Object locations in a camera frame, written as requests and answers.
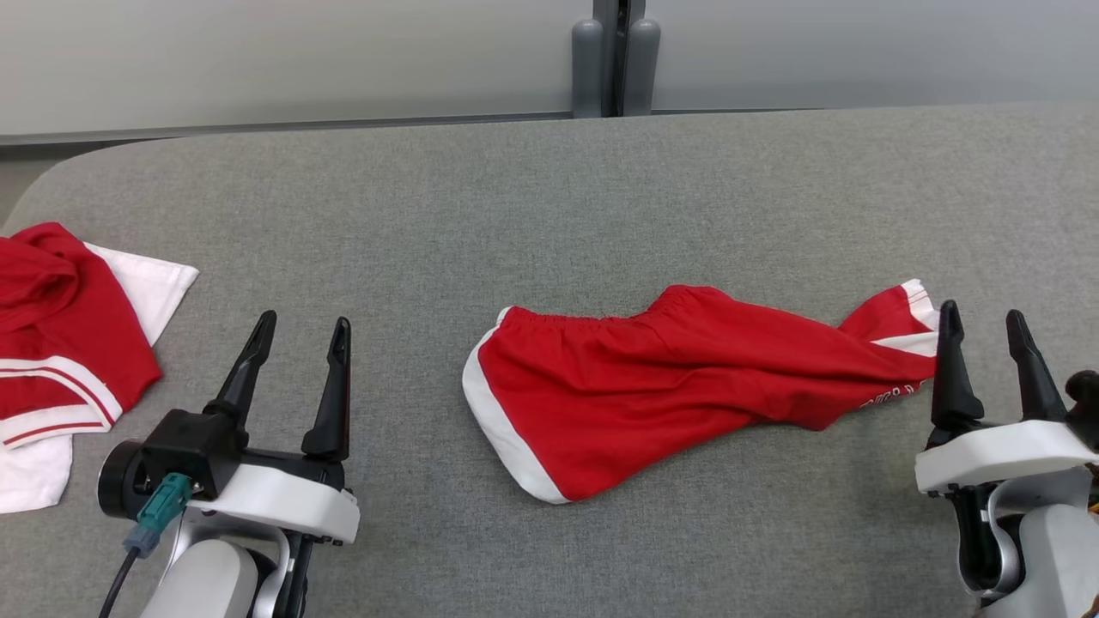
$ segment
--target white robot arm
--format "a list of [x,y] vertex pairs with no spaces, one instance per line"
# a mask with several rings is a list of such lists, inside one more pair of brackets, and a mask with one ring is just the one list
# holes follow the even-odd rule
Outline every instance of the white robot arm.
[[962,356],[954,301],[940,316],[934,430],[917,455],[920,492],[946,497],[958,521],[958,572],[988,618],[1094,618],[1099,522],[1088,512],[1099,464],[1099,374],[1068,380],[1070,411],[1022,313],[1008,313],[1021,422],[981,422]]
[[[275,321],[274,311],[259,318],[202,413],[173,410],[144,442],[122,442],[103,463],[100,508],[138,522],[157,501],[154,489],[173,479],[178,487],[186,477],[174,505],[178,515],[168,523],[175,532],[168,566],[143,618],[300,618],[313,545],[355,541],[359,510],[344,487],[342,463],[348,456],[351,323],[336,322],[317,420],[298,454],[249,449],[244,431]],[[127,555],[101,618],[134,555],[156,544],[137,539],[141,551]],[[241,539],[269,543],[277,560],[234,542]]]

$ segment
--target teal connector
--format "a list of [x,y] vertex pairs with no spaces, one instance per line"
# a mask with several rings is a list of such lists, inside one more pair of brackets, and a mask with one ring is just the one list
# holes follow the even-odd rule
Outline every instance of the teal connector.
[[138,558],[148,558],[160,542],[160,533],[177,515],[184,512],[191,496],[190,478],[175,472],[165,476],[137,514],[137,526],[122,541],[122,547],[127,551],[136,549]]

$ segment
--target white trim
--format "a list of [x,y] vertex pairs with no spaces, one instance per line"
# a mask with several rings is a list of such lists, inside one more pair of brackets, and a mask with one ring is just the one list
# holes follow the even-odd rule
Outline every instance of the white trim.
[[939,310],[931,302],[931,296],[923,288],[920,279],[909,279],[900,286],[908,293],[908,309],[912,312],[912,317],[921,324],[931,329],[932,332],[937,331]]
[[877,343],[878,345],[882,345],[885,347],[892,347],[893,350],[900,350],[901,352],[909,352],[911,354],[919,354],[920,356],[934,358],[935,351],[939,349],[939,333],[921,332],[915,334],[904,334],[901,336],[887,336],[885,339],[872,341],[870,343]]
[[507,412],[492,395],[492,389],[489,388],[488,379],[485,377],[485,371],[481,368],[480,358],[477,356],[485,342],[500,328],[509,309],[511,307],[500,311],[496,325],[485,333],[474,351],[469,353],[466,367],[462,372],[462,389],[466,393],[466,400],[469,401],[469,408],[473,410],[477,423],[480,424],[481,431],[488,437],[488,441],[496,449],[496,454],[500,456],[503,466],[508,468],[519,486],[540,500],[562,505],[569,500],[560,494],[557,484],[553,482],[553,478],[550,478],[550,474],[542,467],[534,451],[531,451],[530,445],[511,424]]
[[[41,377],[52,379],[71,390],[76,396],[84,399],[86,404],[84,406],[54,406],[22,412],[0,420],[0,443],[16,435],[55,424],[98,422],[99,427],[70,428],[67,432],[88,433],[109,431],[113,421],[116,421],[122,416],[122,406],[107,388],[107,385],[100,382],[88,367],[71,358],[64,356],[51,356],[41,361],[0,358],[0,369],[15,369],[0,371],[0,379],[7,377]],[[99,404],[102,404],[102,407],[96,402],[96,399],[99,399]],[[19,446],[56,434],[56,432],[35,433],[26,437],[26,439],[11,442],[7,444],[7,448]]]
[[931,332],[887,336],[870,343],[933,358],[939,350],[939,310],[931,302],[931,296],[920,279],[909,279],[900,287],[908,294],[908,310],[912,313],[912,318],[931,329]]
[[69,429],[59,429],[55,431],[43,431],[41,433],[35,433],[34,435],[29,435],[23,440],[12,442],[10,444],[4,444],[7,448],[12,449],[34,442],[36,440],[42,440],[48,438],[49,435],[56,435],[60,433],[96,433],[103,432],[111,429],[111,426],[103,420],[103,416],[96,411],[98,408],[90,404],[74,404],[71,406],[55,406],[53,408],[43,408],[41,410],[32,410],[30,412],[22,412],[9,419],[0,420],[0,443],[9,440],[14,435],[22,435],[31,431],[37,431],[46,427],[56,427],[59,424],[68,424],[73,422],[97,422],[99,427],[76,427]]

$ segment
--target gray table surface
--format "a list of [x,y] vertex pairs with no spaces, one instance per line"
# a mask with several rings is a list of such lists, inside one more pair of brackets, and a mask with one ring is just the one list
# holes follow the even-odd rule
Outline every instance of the gray table surface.
[[[58,165],[4,227],[197,266],[156,345],[165,378],[79,435],[57,507],[0,517],[0,616],[90,616],[129,529],[100,462],[198,411],[279,311],[248,429],[295,450],[335,318],[354,324],[348,485],[358,541],[314,552],[310,616],[953,617],[950,506],[915,490],[930,393],[826,431],[757,427],[585,503],[508,476],[462,366],[498,310],[625,314],[667,285],[839,323],[920,277],[955,298],[993,420],[1019,397],[1003,314],[1054,375],[1097,361],[1099,110],[1006,106],[218,135]],[[138,563],[136,616],[165,551]]]

